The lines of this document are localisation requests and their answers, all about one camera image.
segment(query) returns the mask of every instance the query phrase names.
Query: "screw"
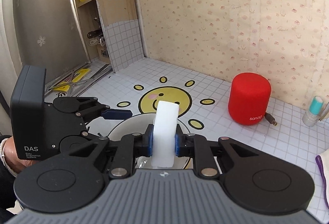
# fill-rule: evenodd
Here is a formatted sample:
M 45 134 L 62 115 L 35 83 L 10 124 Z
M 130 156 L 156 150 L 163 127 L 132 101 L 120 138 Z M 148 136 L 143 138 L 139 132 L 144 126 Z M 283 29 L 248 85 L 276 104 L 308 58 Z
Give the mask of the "screw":
M 127 170 L 125 170 L 124 168 L 118 167 L 118 168 L 112 169 L 111 174 L 116 177 L 122 177 L 127 174 Z
M 201 174 L 206 177 L 213 177 L 217 175 L 217 170 L 214 168 L 204 168 L 201 170 Z

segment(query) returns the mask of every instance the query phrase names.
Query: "cable connector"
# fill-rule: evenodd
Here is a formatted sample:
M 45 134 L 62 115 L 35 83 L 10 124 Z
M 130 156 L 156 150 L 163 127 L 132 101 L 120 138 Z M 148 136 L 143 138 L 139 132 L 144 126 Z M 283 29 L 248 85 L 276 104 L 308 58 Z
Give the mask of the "cable connector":
M 276 127 L 278 125 L 278 122 L 275 121 L 275 118 L 271 114 L 265 113 L 265 116 L 264 117 L 273 126 Z

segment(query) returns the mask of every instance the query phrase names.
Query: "wooden shelf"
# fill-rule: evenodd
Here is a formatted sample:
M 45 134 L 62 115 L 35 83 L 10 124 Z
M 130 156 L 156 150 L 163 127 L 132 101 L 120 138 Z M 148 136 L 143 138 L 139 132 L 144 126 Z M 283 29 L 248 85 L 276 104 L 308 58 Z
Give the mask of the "wooden shelf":
M 83 2 L 80 2 L 77 4 L 77 7 L 81 7 L 82 5 L 85 5 L 86 3 L 88 3 L 89 1 L 92 1 L 92 0 L 85 0 Z

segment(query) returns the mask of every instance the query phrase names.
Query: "beige wallpaper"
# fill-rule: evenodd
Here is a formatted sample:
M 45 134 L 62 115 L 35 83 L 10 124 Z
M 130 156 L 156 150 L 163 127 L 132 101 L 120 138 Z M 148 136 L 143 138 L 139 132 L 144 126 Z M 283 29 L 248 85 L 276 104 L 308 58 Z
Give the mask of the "beige wallpaper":
M 268 78 L 272 96 L 329 101 L 328 0 L 139 0 L 151 58 L 231 81 Z

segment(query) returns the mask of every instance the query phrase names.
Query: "pink cheek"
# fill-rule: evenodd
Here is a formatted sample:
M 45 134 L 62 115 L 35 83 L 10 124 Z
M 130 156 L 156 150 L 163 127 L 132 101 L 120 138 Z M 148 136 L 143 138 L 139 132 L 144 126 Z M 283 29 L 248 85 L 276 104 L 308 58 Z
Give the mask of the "pink cheek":
M 148 96 L 148 98 L 149 98 L 150 100 L 154 100 L 157 96 L 158 96 L 157 94 L 153 93 L 153 94 L 150 94 L 150 95 Z

